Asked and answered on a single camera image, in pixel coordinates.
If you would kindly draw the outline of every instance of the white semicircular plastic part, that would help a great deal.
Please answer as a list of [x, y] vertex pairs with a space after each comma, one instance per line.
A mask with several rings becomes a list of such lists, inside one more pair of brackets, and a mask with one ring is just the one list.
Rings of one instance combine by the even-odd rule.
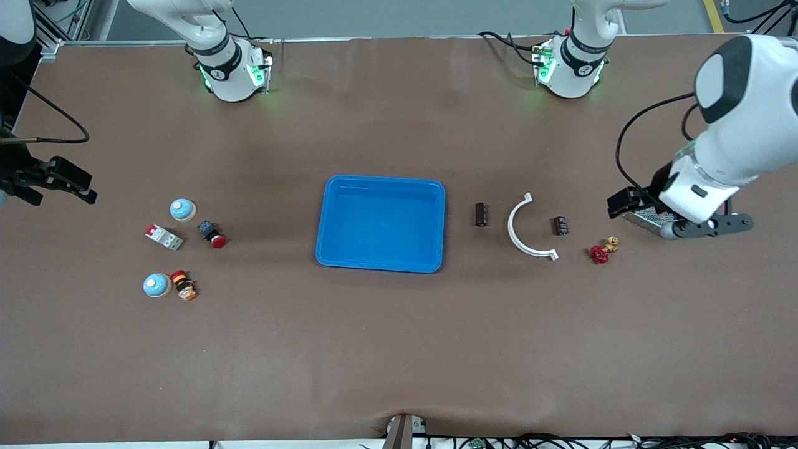
[[538, 251], [536, 249], [529, 248], [528, 246], [523, 244], [521, 242], [521, 240], [518, 239], [518, 236], [516, 235], [516, 230], [515, 230], [515, 228], [513, 228], [512, 220], [513, 220], [513, 218], [516, 217], [516, 212], [518, 212], [518, 209], [521, 209], [522, 207], [524, 207], [525, 205], [528, 205], [531, 202], [532, 202], [532, 194], [527, 192], [527, 193], [525, 193], [523, 195], [523, 201], [518, 203], [515, 206], [515, 208], [512, 209], [512, 212], [510, 212], [510, 218], [507, 219], [507, 232], [510, 234], [510, 240], [512, 240], [512, 243], [518, 249], [520, 249], [522, 252], [525, 252], [525, 253], [529, 254], [530, 256], [550, 257], [552, 260], [557, 260], [557, 259], [559, 259], [559, 256], [557, 255], [557, 251], [556, 250], [550, 249], [548, 251]]

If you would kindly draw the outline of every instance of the blue tray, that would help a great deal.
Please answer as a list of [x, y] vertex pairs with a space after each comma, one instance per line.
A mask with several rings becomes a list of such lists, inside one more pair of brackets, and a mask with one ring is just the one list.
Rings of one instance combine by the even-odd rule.
[[316, 260], [330, 267], [437, 271], [446, 190], [438, 181], [335, 175], [327, 181]]

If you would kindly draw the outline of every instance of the electronic components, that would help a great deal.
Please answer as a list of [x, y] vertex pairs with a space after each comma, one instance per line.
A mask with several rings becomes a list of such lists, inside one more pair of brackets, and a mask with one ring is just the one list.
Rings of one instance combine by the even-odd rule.
[[485, 203], [476, 203], [474, 209], [474, 225], [477, 228], [484, 228], [488, 225], [488, 207]]
[[196, 212], [196, 205], [185, 198], [178, 198], [169, 205], [169, 214], [177, 221], [189, 221]]
[[165, 274], [155, 273], [147, 276], [142, 288], [147, 296], [160, 298], [172, 290], [172, 282]]
[[180, 246], [183, 244], [183, 239], [154, 223], [149, 225], [149, 228], [147, 228], [147, 230], [144, 232], [144, 235], [162, 244], [166, 248], [171, 249], [172, 251], [177, 251], [178, 248], [180, 248]]
[[552, 218], [551, 225], [554, 229], [554, 235], [564, 236], [568, 234], [568, 223], [565, 221], [565, 217]]
[[190, 301], [197, 296], [197, 291], [194, 289], [194, 281], [188, 279], [185, 271], [177, 270], [169, 275], [169, 279], [175, 284], [177, 294], [182, 300]]
[[227, 244], [227, 238], [219, 234], [219, 230], [210, 221], [203, 221], [197, 228], [199, 229], [199, 233], [205, 237], [205, 240], [211, 242], [213, 248], [219, 249]]

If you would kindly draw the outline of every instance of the brown table surface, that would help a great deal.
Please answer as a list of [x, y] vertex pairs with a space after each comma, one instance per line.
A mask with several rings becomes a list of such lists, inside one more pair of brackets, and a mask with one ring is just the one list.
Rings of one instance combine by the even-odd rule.
[[[576, 101], [480, 39], [285, 45], [272, 93], [241, 104], [207, 94], [180, 47], [62, 48], [34, 85], [91, 141], [30, 148], [91, 172], [99, 199], [47, 193], [0, 215], [0, 441], [371, 437], [399, 412], [438, 434], [797, 433], [796, 169], [735, 197], [757, 220], [745, 234], [670, 242], [606, 215], [626, 186], [623, 124], [689, 92], [728, 38], [620, 38]], [[689, 105], [629, 132], [641, 182], [684, 145]], [[29, 99], [18, 133], [76, 131]], [[442, 182], [441, 270], [320, 266], [336, 173]], [[508, 238], [527, 191], [516, 228], [556, 262]], [[197, 204], [192, 221], [168, 215], [177, 197]], [[551, 235], [558, 215], [568, 236]], [[200, 238], [204, 219], [226, 248]], [[183, 248], [145, 238], [151, 222]], [[608, 236], [619, 252], [592, 264]], [[141, 291], [176, 269], [196, 300]]]

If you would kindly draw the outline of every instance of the red valve handle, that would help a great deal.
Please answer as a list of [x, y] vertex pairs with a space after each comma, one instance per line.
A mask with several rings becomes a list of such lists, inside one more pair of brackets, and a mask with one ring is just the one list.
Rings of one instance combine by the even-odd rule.
[[601, 245], [595, 245], [591, 248], [591, 259], [596, 264], [605, 264], [610, 261], [610, 254]]

